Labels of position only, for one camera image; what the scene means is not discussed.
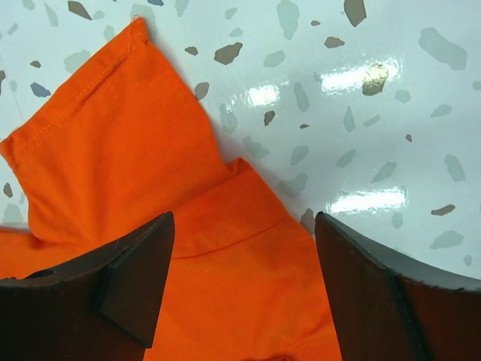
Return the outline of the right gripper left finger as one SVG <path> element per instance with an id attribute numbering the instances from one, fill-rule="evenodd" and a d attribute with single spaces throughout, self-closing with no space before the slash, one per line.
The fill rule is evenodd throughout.
<path id="1" fill-rule="evenodd" d="M 3 360 L 141 360 L 153 346 L 174 215 L 26 278 L 1 281 Z"/>

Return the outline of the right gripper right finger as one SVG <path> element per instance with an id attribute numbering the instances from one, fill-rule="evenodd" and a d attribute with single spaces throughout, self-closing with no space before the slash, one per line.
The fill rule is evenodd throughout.
<path id="1" fill-rule="evenodd" d="M 478 360 L 480 281 L 316 215 L 319 263 L 344 360 Z"/>

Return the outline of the orange t shirt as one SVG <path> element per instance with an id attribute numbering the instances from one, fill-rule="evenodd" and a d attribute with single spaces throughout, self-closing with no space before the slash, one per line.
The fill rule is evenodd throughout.
<path id="1" fill-rule="evenodd" d="M 339 360 L 316 245 L 210 121 L 134 18 L 1 153 L 29 202 L 1 230 L 22 278 L 170 211 L 174 251 L 148 360 Z"/>

